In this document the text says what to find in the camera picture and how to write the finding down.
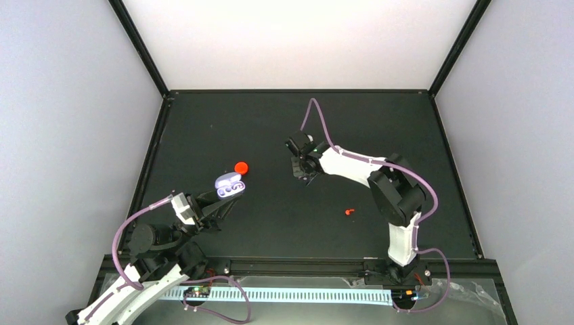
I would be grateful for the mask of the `lavender earbud charging case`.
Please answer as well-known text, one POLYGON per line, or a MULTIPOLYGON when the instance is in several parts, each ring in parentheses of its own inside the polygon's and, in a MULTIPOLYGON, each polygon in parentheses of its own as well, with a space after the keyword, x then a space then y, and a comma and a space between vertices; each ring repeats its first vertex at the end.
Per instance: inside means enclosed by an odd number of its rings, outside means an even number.
POLYGON ((236 173, 236 172, 226 173, 224 175, 219 176, 215 180, 215 189, 217 191, 218 197, 220 199, 226 199, 226 198, 230 198, 232 196, 236 196, 238 194, 243 193, 245 191, 246 187, 241 192, 233 192, 231 190, 231 186, 234 183, 239 182, 239 181, 242 181, 242 175, 239 173, 236 173))

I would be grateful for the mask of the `purple earbud with ear hook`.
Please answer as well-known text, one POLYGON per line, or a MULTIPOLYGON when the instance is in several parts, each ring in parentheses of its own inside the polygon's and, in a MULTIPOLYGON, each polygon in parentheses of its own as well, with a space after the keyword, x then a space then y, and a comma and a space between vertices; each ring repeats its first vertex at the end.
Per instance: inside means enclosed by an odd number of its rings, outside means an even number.
POLYGON ((245 184, 242 181, 236 182, 231 186, 233 192, 241 192, 245 189, 245 184))

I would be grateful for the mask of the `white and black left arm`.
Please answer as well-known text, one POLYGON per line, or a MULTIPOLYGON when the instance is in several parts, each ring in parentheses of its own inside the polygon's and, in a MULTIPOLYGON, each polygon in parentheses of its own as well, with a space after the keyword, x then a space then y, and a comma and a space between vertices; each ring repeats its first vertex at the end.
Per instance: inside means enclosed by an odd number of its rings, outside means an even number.
POLYGON ((219 229, 219 222, 239 201, 240 195, 218 191, 198 196, 169 195, 130 216, 112 241, 112 262, 118 278, 90 305, 72 310, 67 324, 132 324, 151 304, 171 289, 186 285, 183 305, 191 297, 207 297, 216 280, 237 288, 229 276, 229 262, 207 257, 193 237, 219 229), (172 206, 177 218, 173 225, 137 223, 127 245, 130 261, 119 257, 119 238, 123 230, 143 214, 164 205, 172 206))

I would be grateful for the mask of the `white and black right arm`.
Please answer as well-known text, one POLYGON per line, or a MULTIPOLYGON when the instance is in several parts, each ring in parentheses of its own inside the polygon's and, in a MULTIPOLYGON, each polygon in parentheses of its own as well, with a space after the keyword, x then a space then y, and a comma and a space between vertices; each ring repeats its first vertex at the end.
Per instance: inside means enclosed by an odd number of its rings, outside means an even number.
POLYGON ((418 264, 418 222, 426 194, 420 182, 398 165, 400 157, 387 160, 365 156, 339 146, 331 148, 325 142, 298 146, 288 141, 285 146, 293 154, 292 172, 297 179, 310 183, 318 175, 335 175, 370 190, 378 212, 389 225, 387 278, 396 284, 410 278, 418 264))

